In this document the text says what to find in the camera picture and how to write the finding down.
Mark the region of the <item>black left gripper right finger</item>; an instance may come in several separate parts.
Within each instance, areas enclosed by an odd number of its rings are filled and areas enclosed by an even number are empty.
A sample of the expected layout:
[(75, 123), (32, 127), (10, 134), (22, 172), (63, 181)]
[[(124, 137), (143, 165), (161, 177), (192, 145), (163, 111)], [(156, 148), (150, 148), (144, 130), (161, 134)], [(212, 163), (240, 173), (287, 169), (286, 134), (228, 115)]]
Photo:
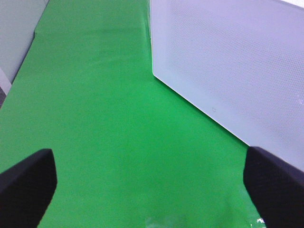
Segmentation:
[(249, 147), (243, 183), (268, 228), (304, 226), (304, 173), (272, 153)]

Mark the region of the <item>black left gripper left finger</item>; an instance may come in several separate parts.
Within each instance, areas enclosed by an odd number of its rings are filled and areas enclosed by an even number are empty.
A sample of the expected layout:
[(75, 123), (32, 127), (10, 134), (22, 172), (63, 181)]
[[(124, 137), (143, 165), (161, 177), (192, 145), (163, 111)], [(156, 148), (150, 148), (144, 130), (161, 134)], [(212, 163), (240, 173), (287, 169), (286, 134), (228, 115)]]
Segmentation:
[(0, 174), (0, 226), (36, 228), (57, 188), (51, 149), (41, 149)]

